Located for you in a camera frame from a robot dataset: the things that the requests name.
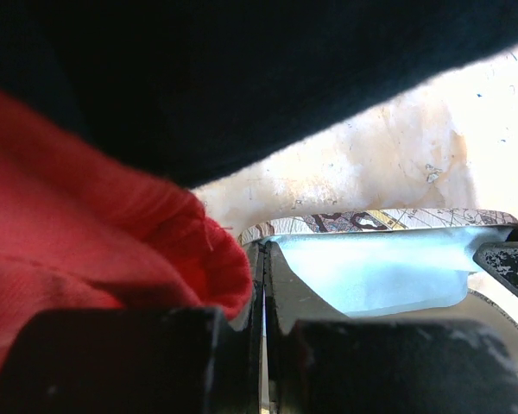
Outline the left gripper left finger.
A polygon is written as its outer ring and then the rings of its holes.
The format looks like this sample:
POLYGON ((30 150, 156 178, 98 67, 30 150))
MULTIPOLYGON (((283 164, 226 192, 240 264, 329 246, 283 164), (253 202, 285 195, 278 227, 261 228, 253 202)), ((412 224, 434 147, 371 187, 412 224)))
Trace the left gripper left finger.
POLYGON ((50 310, 21 330, 0 371, 0 413, 257 413, 263 254, 252 296, 214 308, 50 310))

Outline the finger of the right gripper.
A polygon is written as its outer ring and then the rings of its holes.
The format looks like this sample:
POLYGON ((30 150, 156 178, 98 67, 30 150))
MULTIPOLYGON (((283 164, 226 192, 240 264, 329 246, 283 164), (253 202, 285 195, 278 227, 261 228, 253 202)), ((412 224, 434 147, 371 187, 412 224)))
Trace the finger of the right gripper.
POLYGON ((485 242, 473 260, 490 276, 518 297, 518 229, 505 241, 485 242))

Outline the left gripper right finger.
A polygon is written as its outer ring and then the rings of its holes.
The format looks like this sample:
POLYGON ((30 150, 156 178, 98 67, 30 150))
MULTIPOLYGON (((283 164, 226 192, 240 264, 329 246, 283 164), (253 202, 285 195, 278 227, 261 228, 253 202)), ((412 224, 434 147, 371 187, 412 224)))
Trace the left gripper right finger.
POLYGON ((450 308, 352 319, 268 243, 274 413, 518 413, 518 322, 480 292, 450 308))

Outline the grey patterned glasses case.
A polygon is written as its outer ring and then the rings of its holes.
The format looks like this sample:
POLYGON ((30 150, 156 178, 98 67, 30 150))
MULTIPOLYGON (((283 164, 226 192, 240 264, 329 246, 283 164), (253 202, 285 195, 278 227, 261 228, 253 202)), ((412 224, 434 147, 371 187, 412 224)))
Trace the grey patterned glasses case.
POLYGON ((498 333, 518 371, 518 310, 513 309, 518 297, 491 278, 481 267, 479 272, 469 276, 468 292, 464 300, 451 307, 406 311, 380 317, 349 317, 329 305, 300 279, 290 269, 279 245, 270 240, 271 237, 279 235, 331 235, 466 226, 505 226, 513 231, 518 229, 518 220, 508 213, 494 210, 346 211, 272 219, 249 227, 237 239, 245 248, 251 244, 272 244, 272 287, 278 297, 279 324, 284 332, 288 332, 299 319, 469 319, 488 325, 498 333))

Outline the narrow blue cleaning cloth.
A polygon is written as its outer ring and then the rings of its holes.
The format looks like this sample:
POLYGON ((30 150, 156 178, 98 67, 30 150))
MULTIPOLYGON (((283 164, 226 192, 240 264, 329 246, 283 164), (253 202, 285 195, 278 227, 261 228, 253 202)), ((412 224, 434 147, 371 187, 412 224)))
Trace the narrow blue cleaning cloth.
POLYGON ((279 235, 290 269, 337 311, 380 317, 451 307, 464 300, 473 260, 485 242, 503 242, 505 226, 279 235))

